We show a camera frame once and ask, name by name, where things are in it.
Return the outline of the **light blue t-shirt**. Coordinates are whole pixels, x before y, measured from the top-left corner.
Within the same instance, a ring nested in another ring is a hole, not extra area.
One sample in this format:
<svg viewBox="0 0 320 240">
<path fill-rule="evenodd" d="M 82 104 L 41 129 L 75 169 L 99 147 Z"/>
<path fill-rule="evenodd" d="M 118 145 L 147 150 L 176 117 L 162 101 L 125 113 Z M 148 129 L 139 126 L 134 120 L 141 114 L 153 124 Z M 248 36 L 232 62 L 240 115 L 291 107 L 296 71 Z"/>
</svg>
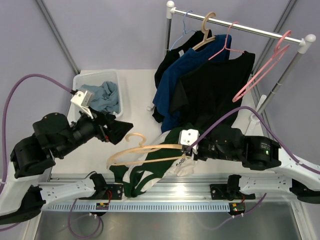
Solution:
<svg viewBox="0 0 320 240">
<path fill-rule="evenodd" d="M 104 81 L 102 85 L 83 84 L 82 89 L 94 93 L 90 107 L 98 112 L 116 113 L 120 112 L 118 86 L 111 81 Z"/>
</svg>

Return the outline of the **beige wooden hanger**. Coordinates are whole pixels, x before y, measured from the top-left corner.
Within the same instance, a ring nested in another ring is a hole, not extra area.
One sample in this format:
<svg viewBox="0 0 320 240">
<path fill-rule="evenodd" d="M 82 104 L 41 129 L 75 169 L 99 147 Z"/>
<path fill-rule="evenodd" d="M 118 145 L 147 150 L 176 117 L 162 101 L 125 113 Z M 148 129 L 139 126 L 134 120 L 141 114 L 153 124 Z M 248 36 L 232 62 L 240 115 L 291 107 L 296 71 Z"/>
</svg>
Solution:
<svg viewBox="0 0 320 240">
<path fill-rule="evenodd" d="M 203 39 L 201 42 L 199 42 L 197 45 L 195 45 L 192 49 L 194 51 L 198 50 L 202 46 L 214 41 L 216 39 L 215 36 L 208 37 L 210 29 L 206 27 L 206 24 L 210 18 L 215 18 L 216 13 L 215 12 L 209 12 L 205 18 L 202 20 L 202 25 L 201 25 L 201 32 L 203 33 Z"/>
<path fill-rule="evenodd" d="M 127 142 L 130 141 L 130 137 L 140 137 L 141 141 L 138 144 L 138 147 L 128 148 L 122 150 L 120 152 L 115 153 L 110 156 L 106 162 L 106 168 L 110 168 L 111 166 L 125 166 L 125 165 L 137 165 L 137 164 L 147 164 L 147 163 L 156 163 L 156 162 L 166 162 L 173 161 L 185 157 L 186 155 L 174 156 L 174 157 L 165 157 L 165 158 L 157 158 L 151 160 L 141 160 L 141 161 L 131 161 L 131 162 L 121 162 L 118 163 L 117 160 L 126 154 L 149 154 L 154 153 L 162 149 L 169 150 L 182 150 L 183 146 L 181 144 L 157 144 L 157 145 L 145 145 L 147 138 L 140 133 L 129 133 L 124 138 Z"/>
</svg>

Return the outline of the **green and white raglan shirt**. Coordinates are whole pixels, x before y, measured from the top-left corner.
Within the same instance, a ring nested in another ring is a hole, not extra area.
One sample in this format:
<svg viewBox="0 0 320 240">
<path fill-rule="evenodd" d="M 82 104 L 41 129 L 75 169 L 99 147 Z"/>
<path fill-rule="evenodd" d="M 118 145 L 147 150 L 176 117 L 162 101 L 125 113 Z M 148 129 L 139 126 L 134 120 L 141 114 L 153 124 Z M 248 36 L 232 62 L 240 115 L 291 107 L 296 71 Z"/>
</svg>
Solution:
<svg viewBox="0 0 320 240">
<path fill-rule="evenodd" d="M 179 135 L 182 130 L 195 129 L 199 133 L 203 130 L 187 123 L 181 127 L 173 128 L 162 133 L 152 144 L 178 144 Z M 182 156 L 179 149 L 160 149 L 148 154 L 138 154 L 136 161 L 148 161 L 162 158 Z M 167 175 L 185 177 L 194 173 L 194 168 L 198 162 L 192 159 L 179 158 L 168 161 L 158 161 L 144 164 L 111 165 L 109 170 L 113 172 L 116 183 L 123 184 L 124 195 L 127 198 L 135 198 L 144 194 L 158 181 Z"/>
</svg>

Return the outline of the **pink wire hanger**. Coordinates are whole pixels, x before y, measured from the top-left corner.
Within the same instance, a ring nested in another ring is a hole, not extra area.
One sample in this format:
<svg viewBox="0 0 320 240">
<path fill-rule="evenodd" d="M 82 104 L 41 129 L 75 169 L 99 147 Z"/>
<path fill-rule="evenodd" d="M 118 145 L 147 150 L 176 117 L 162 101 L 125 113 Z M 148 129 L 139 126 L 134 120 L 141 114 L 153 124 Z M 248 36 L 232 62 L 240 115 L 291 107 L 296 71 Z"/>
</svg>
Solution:
<svg viewBox="0 0 320 240">
<path fill-rule="evenodd" d="M 241 50 L 236 50 L 236 49 L 232 49 L 230 47 L 228 47 L 228 38 L 229 38 L 229 33 L 230 33 L 230 29 L 235 25 L 235 24 L 238 24 L 239 22 L 238 21 L 235 21 L 233 22 L 229 27 L 228 27 L 228 30 L 227 30 L 227 34 L 226 34 L 226 37 L 225 37 L 225 40 L 224 40 L 224 45 L 223 45 L 223 48 L 218 51 L 217 53 L 215 53 L 214 55 L 212 55 L 211 57 L 208 58 L 208 60 L 210 61 L 211 59 L 215 58 L 216 56 L 218 56 L 220 53 L 222 53 L 224 50 L 226 51 L 231 51 L 231 52 L 237 52 L 237 53 L 244 53 L 243 51 Z"/>
</svg>

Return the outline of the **pink plastic hanger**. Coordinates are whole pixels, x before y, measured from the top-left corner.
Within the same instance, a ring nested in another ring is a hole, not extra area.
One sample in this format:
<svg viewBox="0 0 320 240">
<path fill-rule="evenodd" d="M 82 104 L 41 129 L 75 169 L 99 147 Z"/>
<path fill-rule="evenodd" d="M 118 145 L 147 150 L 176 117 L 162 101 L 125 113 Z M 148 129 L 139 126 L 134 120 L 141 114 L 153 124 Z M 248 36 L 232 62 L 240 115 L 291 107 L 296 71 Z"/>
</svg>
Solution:
<svg viewBox="0 0 320 240">
<path fill-rule="evenodd" d="M 284 47 L 281 47 L 281 44 L 286 37 L 290 37 L 292 34 L 291 30 L 288 30 L 284 35 L 278 40 L 277 44 L 273 49 L 273 54 L 270 59 L 252 76 L 252 78 L 239 90 L 238 93 L 232 99 L 232 102 L 235 103 L 242 99 L 253 87 L 255 87 L 259 81 L 261 81 L 280 61 L 284 54 L 289 49 L 290 45 L 287 44 Z"/>
</svg>

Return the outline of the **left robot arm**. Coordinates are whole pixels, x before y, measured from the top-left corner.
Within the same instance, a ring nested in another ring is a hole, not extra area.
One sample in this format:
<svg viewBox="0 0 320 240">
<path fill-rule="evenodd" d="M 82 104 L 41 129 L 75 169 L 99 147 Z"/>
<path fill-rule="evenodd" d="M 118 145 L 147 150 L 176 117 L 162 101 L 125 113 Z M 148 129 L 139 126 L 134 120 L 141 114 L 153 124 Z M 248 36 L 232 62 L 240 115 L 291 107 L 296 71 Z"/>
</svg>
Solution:
<svg viewBox="0 0 320 240">
<path fill-rule="evenodd" d="M 11 154 L 7 179 L 0 194 L 1 225 L 28 221 L 42 210 L 60 202 L 85 199 L 101 200 L 108 184 L 100 173 L 58 187 L 41 187 L 39 179 L 45 170 L 93 138 L 118 144 L 134 127 L 116 120 L 108 113 L 94 112 L 93 117 L 81 113 L 69 122 L 62 113 L 50 113 L 33 125 L 34 133 L 18 142 Z"/>
</svg>

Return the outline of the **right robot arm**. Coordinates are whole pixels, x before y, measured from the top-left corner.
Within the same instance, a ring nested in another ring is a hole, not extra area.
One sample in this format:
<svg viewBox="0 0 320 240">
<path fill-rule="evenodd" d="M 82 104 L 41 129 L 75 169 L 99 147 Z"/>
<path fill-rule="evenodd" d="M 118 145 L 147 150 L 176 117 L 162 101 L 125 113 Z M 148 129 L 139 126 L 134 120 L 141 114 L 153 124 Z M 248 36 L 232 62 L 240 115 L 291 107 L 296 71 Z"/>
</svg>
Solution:
<svg viewBox="0 0 320 240">
<path fill-rule="evenodd" d="M 211 184 L 213 200 L 253 200 L 256 194 L 284 193 L 305 203 L 319 204 L 320 167 L 290 156 L 278 142 L 265 137 L 244 135 L 238 128 L 217 126 L 204 138 L 195 129 L 182 130 L 178 143 L 193 160 L 207 159 L 239 162 L 252 171 L 270 170 L 273 177 L 228 176 L 224 184 Z"/>
</svg>

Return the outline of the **white plastic basket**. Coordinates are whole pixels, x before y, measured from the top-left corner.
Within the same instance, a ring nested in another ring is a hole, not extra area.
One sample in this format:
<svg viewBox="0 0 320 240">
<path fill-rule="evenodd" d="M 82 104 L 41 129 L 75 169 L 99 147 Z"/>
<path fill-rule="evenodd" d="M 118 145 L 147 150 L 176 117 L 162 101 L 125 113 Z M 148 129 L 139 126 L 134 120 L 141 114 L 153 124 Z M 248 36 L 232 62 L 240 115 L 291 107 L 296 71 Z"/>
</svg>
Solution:
<svg viewBox="0 0 320 240">
<path fill-rule="evenodd" d="M 122 87 L 116 70 L 107 69 L 93 73 L 78 74 L 73 79 L 73 88 L 75 90 L 79 90 L 81 89 L 82 85 L 100 86 L 105 81 L 113 82 L 118 87 L 120 112 L 118 114 L 116 114 L 115 112 L 108 113 L 114 115 L 116 118 L 119 118 L 123 114 L 123 98 Z"/>
</svg>

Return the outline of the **right small circuit board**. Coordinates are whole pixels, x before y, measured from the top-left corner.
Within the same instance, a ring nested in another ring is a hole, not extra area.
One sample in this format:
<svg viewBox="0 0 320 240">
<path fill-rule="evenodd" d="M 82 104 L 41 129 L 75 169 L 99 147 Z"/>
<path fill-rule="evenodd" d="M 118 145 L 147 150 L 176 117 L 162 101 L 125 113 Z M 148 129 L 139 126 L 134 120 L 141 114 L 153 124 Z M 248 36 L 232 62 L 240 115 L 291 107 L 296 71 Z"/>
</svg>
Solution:
<svg viewBox="0 0 320 240">
<path fill-rule="evenodd" d="M 231 216 L 244 214 L 246 211 L 245 202 L 229 203 L 229 214 Z"/>
</svg>

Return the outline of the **small circuit board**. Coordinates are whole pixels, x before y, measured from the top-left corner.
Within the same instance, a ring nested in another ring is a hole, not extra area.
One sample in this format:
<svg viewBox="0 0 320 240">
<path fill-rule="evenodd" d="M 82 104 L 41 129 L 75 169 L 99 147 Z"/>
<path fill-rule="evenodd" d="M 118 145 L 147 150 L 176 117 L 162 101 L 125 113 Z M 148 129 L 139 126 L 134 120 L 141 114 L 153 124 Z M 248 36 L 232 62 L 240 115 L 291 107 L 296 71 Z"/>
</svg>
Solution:
<svg viewBox="0 0 320 240">
<path fill-rule="evenodd" d="M 229 203 L 229 214 L 231 216 L 244 214 L 246 211 L 245 202 Z"/>
<path fill-rule="evenodd" d="M 96 204 L 97 211 L 107 211 L 109 209 L 109 203 L 108 202 L 99 202 Z"/>
</svg>

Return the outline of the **left small circuit board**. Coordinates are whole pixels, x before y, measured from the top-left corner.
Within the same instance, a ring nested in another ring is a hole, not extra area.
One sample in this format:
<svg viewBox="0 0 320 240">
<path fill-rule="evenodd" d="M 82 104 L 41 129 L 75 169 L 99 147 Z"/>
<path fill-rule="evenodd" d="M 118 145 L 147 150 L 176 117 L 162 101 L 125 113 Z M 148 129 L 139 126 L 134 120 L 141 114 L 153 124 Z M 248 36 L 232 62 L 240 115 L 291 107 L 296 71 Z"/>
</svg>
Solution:
<svg viewBox="0 0 320 240">
<path fill-rule="evenodd" d="M 97 211 L 107 211 L 109 209 L 109 203 L 108 202 L 99 202 L 96 204 Z"/>
</svg>

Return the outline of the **white metal clothes rack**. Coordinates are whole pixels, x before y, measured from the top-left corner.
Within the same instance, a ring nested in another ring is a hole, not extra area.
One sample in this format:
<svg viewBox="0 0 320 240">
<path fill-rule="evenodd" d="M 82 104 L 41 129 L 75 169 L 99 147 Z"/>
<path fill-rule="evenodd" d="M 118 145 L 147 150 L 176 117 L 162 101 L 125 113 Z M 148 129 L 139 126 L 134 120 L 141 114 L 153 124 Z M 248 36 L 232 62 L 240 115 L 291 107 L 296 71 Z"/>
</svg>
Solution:
<svg viewBox="0 0 320 240">
<path fill-rule="evenodd" d="M 175 7 L 174 1 L 172 0 L 167 1 L 166 3 L 166 35 L 165 35 L 165 46 L 164 46 L 164 51 L 166 53 L 169 52 L 170 50 L 171 26 L 172 26 L 172 18 L 174 14 L 181 15 L 187 18 L 201 20 L 201 21 L 205 19 L 203 15 L 195 14 L 195 13 L 192 13 L 191 11 L 184 11 L 184 10 L 177 9 Z M 261 29 L 256 29 L 253 27 L 241 25 L 239 23 L 233 24 L 231 22 L 227 22 L 219 19 L 213 19 L 213 18 L 209 18 L 207 21 L 211 24 L 224 26 L 224 27 L 232 27 L 233 29 L 236 29 L 242 32 L 266 37 L 269 39 L 262 51 L 262 54 L 257 64 L 253 68 L 254 75 L 257 75 L 259 71 L 263 69 L 264 66 L 262 65 L 262 62 L 265 59 L 268 51 L 271 49 L 271 46 L 274 40 L 278 40 L 279 44 L 282 42 L 288 42 L 288 43 L 296 44 L 299 46 L 297 53 L 295 54 L 295 56 L 293 57 L 293 59 L 291 60 L 291 62 L 289 63 L 289 65 L 287 66 L 287 68 L 279 78 L 279 80 L 276 82 L 272 90 L 269 92 L 269 94 L 260 96 L 260 99 L 256 106 L 257 112 L 260 115 L 263 114 L 265 108 L 271 102 L 273 97 L 276 95 L 280 87 L 283 85 L 283 83 L 287 79 L 289 73 L 293 70 L 294 66 L 297 64 L 297 62 L 300 60 L 303 54 L 305 54 L 310 48 L 310 46 L 316 41 L 316 36 L 314 34 L 308 34 L 307 36 L 299 40 L 299 39 L 289 37 L 287 34 L 281 35 L 276 32 L 268 32 Z"/>
</svg>

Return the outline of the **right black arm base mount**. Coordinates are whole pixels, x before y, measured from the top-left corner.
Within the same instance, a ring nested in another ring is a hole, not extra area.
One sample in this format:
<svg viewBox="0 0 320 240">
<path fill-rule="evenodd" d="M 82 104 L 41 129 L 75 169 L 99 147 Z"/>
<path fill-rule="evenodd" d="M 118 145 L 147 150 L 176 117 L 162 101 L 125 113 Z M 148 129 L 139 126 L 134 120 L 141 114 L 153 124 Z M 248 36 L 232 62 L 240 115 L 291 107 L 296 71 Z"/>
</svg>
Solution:
<svg viewBox="0 0 320 240">
<path fill-rule="evenodd" d="M 210 194 L 212 200 L 242 200 L 243 197 L 234 193 L 227 192 L 226 184 L 210 184 Z"/>
</svg>

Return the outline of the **aluminium rail frame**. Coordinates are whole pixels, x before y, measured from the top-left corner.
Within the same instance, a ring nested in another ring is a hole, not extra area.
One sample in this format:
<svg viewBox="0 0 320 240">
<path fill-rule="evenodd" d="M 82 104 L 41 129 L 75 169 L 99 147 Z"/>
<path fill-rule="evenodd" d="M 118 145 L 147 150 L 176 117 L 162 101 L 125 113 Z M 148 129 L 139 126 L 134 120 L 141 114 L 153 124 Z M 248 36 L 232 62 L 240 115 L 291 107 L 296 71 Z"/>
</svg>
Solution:
<svg viewBox="0 0 320 240">
<path fill-rule="evenodd" d="M 278 174 L 271 173 L 247 173 L 241 175 L 245 179 L 244 183 L 249 184 L 249 188 L 257 187 L 254 190 L 255 197 L 246 197 L 246 200 L 259 200 L 264 194 L 265 199 L 273 202 L 291 202 L 297 197 L 294 194 L 285 192 L 281 187 L 289 185 L 289 179 Z M 146 193 L 137 197 L 126 197 L 122 184 L 117 183 L 115 186 L 120 187 L 112 193 L 112 199 L 115 201 L 136 201 L 136 202 L 204 202 L 204 201 L 227 201 L 220 197 L 219 190 L 212 189 L 210 185 L 221 185 L 222 188 L 227 186 L 228 177 L 223 174 L 214 175 L 193 175 L 187 177 L 166 176 L 156 182 Z"/>
</svg>

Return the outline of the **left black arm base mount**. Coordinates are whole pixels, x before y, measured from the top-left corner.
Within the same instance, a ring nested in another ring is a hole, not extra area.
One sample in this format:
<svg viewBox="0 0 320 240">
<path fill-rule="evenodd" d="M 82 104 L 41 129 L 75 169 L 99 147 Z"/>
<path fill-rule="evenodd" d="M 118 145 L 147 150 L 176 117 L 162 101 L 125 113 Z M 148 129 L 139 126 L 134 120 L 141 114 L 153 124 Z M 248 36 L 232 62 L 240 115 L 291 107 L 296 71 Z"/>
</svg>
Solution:
<svg viewBox="0 0 320 240">
<path fill-rule="evenodd" d="M 123 185 L 122 184 L 107 184 L 106 186 L 98 187 L 95 193 L 88 197 L 89 200 L 122 200 Z"/>
</svg>

